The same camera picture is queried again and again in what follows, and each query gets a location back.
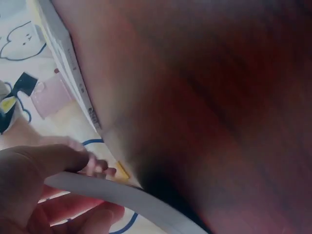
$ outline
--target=cartoon drawing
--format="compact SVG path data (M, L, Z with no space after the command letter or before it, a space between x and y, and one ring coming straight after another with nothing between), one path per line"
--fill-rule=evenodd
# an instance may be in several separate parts
M10 61L22 61L34 57L46 46L46 43L38 39L31 22L13 29L6 40L6 44L0 50L0 59Z

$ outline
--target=yellow object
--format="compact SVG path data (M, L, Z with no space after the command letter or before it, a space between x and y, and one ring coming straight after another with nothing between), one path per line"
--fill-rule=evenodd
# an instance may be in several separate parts
M16 103L16 97L7 97L3 99L0 103L0 108L3 110L3 112L8 113L9 110L12 109L14 104Z
M130 179L130 176L128 175L128 173L126 172L126 170L123 168L123 166L121 165L120 161L118 161L116 163L116 167L117 169L120 171L121 175L122 175L122 179L128 180Z

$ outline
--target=skin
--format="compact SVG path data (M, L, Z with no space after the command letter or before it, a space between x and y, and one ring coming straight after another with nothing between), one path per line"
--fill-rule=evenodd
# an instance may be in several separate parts
M108 234L111 225L123 217L123 207L74 194L38 203L60 193L43 184L51 175L78 172L90 164L102 167L103 173L108 170L103 161L90 163L89 155L65 145L0 151L0 234ZM88 209L64 224L51 226Z

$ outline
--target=white strip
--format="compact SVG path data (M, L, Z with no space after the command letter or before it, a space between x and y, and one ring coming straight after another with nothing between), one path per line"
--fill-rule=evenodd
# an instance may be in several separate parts
M169 234L207 234L182 213L135 187L69 172L53 175L44 183L57 189L127 207Z

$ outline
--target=blue curved line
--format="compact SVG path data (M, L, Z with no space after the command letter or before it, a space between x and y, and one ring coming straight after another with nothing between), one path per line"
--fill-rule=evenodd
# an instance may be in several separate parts
M91 143L104 143L104 140L103 139L90 139L90 140L86 140L82 142L83 145L88 145Z
M135 223L137 216L138 216L138 214L134 213L132 218L130 219L129 223L126 226L124 226L124 228L122 228L116 232L109 233L109 234L122 234L122 233L128 231L132 227L132 225Z
M1 50L0 50L0 59L6 59L6 60L8 60L8 61L23 61L23 60L26 60L26 59L30 59L30 58L32 58L32 57L34 57L34 56L37 56L38 54L40 54L40 53L44 50L44 48L46 47L47 43L45 43L45 44L43 45L43 47L40 49L40 51L39 51L37 54L32 55L32 56L29 56L29 57L27 57L27 58L10 59L10 58L2 57L2 56L1 56L1 54L2 54L2 52L3 52L3 49L5 48L5 46L6 46L7 44L9 44L10 42L12 42L12 41L9 39L11 33L12 33L14 30L16 30L16 29L18 29L18 28L21 28L21 27L25 26L26 24L28 24L28 23L30 23L30 22L31 22L31 21L29 21L29 22L27 22L27 23L25 23L25 24L23 24L23 25L21 25L21 26L18 26L18 27L16 27L16 28L14 28L14 29L8 34L8 36L6 37L7 43L6 43L6 44L1 48Z
M8 85L10 87L10 91L12 91L12 85L9 82L5 82L5 84ZM28 123L30 123L32 120L30 111L24 108L24 105L18 96L16 96L16 98L18 99L20 103L21 109L28 115Z
M84 141L82 144L84 146L86 146L86 145L91 144L91 143L104 143L104 140L103 139L90 139L90 140ZM133 224L135 223L135 221L137 219L137 216L138 216L138 214L134 213L132 218L130 219L129 223L126 226L124 226L122 229L120 229L116 232L112 232L109 234L122 234L122 233L126 232L127 230L129 230L133 226Z

